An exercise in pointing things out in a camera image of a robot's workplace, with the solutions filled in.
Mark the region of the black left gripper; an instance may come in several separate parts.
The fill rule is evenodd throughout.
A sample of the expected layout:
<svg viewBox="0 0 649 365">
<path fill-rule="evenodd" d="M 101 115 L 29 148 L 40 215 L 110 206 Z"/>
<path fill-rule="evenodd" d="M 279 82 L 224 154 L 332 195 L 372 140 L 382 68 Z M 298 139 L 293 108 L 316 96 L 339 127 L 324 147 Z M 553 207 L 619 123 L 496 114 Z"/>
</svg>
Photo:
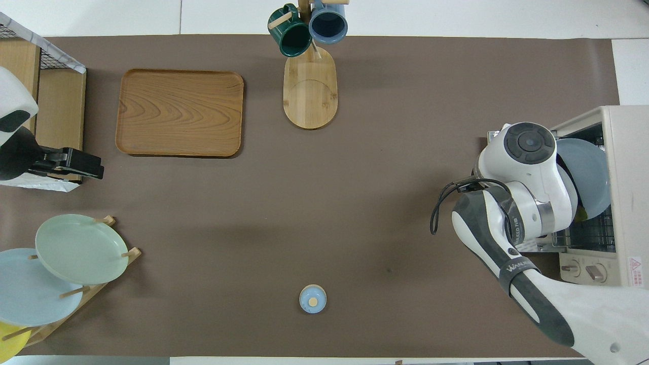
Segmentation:
<svg viewBox="0 0 649 365">
<path fill-rule="evenodd" d="M 1 180 L 14 179 L 26 172 L 39 176 L 46 176 L 47 173 L 58 173 L 59 175 L 72 173 L 95 179 L 102 179 L 104 176 L 104 166 L 98 156 L 74 148 L 66 148 L 67 165 L 81 165 L 67 167 L 68 173 L 55 169 L 55 161 L 46 157 L 50 153 L 62 154 L 63 149 L 43 147 L 37 143 L 30 130 L 19 127 L 2 145 Z"/>
</svg>

